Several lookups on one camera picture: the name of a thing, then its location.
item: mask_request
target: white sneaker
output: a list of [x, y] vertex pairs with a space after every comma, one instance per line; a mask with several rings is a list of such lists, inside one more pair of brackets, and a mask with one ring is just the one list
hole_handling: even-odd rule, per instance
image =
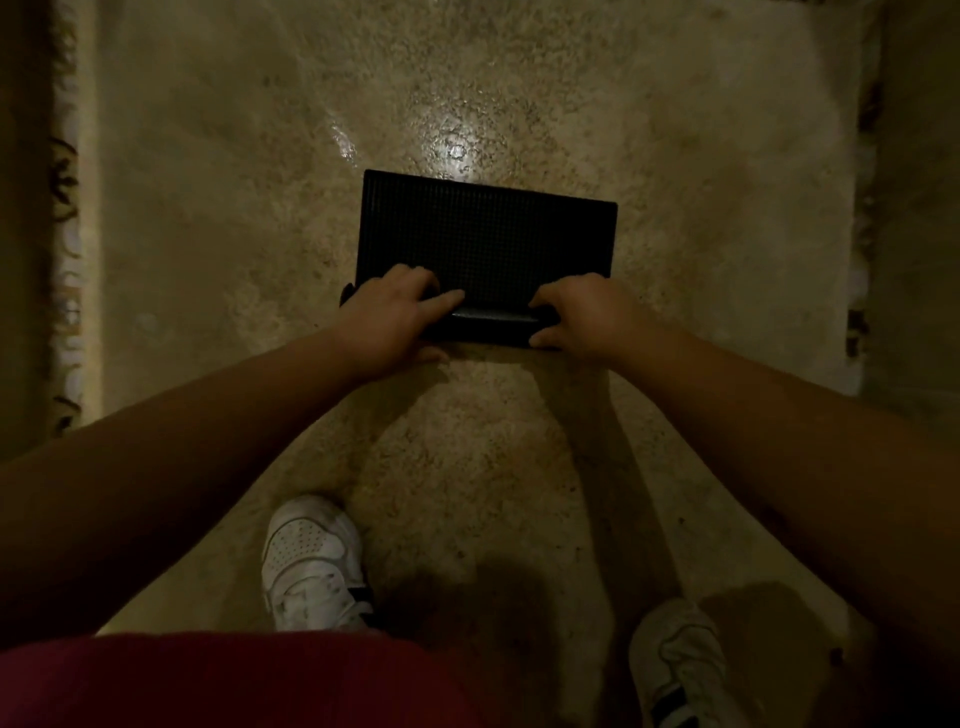
[[727, 691], [716, 626], [686, 599], [647, 615], [630, 641], [630, 672], [646, 725], [740, 728], [747, 720]]
[[277, 632], [367, 627], [373, 614], [360, 559], [363, 545], [347, 514], [320, 496], [300, 496], [270, 519], [260, 575]]

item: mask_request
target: hand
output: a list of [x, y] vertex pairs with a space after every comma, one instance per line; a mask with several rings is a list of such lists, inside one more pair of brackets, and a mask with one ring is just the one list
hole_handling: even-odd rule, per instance
[[460, 305], [464, 292], [421, 301], [428, 288], [440, 288], [430, 271], [399, 264], [382, 279], [368, 280], [341, 307], [331, 333], [361, 380], [379, 379], [406, 364], [448, 360], [420, 335]]
[[613, 364], [637, 327], [655, 323], [653, 314], [621, 283], [596, 273], [542, 285], [530, 305], [546, 303], [557, 309], [560, 323], [531, 336], [530, 346], [562, 349], [606, 366]]

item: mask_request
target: beige tile floor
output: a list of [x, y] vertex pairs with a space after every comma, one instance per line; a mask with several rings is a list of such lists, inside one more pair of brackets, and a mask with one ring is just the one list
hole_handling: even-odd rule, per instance
[[[831, 384], [857, 25], [767, 0], [101, 3], [81, 39], [86, 406], [322, 326], [367, 167], [615, 200], [614, 274], [639, 296]], [[625, 382], [459, 353], [343, 402], [110, 628], [268, 629], [263, 529], [323, 491], [392, 628], [506, 655], [528, 725], [637, 724], [623, 638], [680, 591], [720, 622], [751, 710], [803, 725], [844, 602]]]

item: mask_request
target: forearm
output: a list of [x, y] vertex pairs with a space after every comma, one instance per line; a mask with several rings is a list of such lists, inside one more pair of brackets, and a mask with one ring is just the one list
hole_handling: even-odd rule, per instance
[[[329, 332], [321, 332], [6, 464], [0, 470], [5, 631], [36, 620], [51, 590], [64, 586], [73, 590], [70, 609], [86, 622], [68, 631], [99, 627], [192, 547], [356, 383]], [[104, 583], [127, 578], [98, 596]], [[77, 603], [84, 599], [92, 601]]]
[[755, 516], [876, 619], [952, 631], [960, 598], [944, 574], [960, 557], [954, 453], [892, 415], [644, 324], [614, 368]]

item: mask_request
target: black bar mat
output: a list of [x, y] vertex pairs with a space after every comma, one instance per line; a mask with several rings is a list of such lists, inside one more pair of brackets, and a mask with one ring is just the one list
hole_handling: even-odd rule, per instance
[[616, 203], [368, 169], [357, 286], [397, 263], [422, 265], [467, 299], [431, 328], [435, 340], [526, 346], [556, 321], [527, 304], [564, 276], [609, 276]]

